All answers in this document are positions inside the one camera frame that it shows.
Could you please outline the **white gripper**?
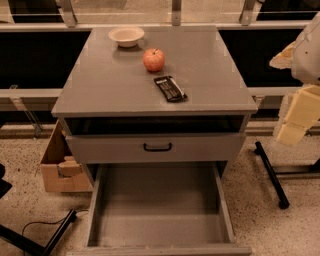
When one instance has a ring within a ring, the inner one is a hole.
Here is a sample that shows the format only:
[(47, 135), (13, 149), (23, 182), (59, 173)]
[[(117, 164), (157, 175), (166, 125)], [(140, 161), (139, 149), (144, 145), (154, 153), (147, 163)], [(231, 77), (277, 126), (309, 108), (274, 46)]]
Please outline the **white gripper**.
[(280, 125), (275, 133), (276, 142), (296, 145), (306, 132), (320, 119), (320, 87), (305, 85), (288, 97), (289, 107), (280, 118)]

